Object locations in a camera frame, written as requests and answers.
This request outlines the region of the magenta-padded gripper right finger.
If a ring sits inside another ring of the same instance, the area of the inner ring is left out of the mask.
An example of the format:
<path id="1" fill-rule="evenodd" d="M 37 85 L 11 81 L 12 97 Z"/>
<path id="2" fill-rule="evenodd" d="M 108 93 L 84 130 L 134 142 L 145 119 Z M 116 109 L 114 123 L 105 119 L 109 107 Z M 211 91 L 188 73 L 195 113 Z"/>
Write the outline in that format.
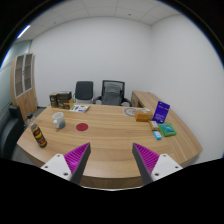
<path id="1" fill-rule="evenodd" d="M 182 169 L 168 154 L 157 154 L 137 143 L 133 144 L 132 153 L 144 185 Z"/>

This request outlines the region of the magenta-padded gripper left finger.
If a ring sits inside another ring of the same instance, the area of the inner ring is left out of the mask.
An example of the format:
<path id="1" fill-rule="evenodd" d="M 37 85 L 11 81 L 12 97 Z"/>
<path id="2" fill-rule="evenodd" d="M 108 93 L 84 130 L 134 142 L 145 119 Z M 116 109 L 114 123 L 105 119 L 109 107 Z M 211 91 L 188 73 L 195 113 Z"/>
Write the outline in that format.
<path id="1" fill-rule="evenodd" d="M 79 185 L 90 153 L 90 144 L 86 143 L 65 155 L 56 154 L 42 166 L 42 169 Z"/>

